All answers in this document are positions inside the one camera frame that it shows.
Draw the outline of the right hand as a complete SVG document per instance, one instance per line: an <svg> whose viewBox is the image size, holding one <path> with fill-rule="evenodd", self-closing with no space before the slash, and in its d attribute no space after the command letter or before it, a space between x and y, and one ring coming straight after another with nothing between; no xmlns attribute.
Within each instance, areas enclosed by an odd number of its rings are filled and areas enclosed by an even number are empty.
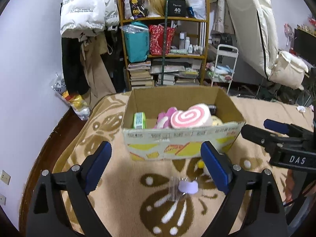
<svg viewBox="0 0 316 237"><path fill-rule="evenodd" d="M292 201L292 191L295 186L295 181L293 179L293 171L291 169L287 172L287 178L285 180L285 203Z"/></svg>

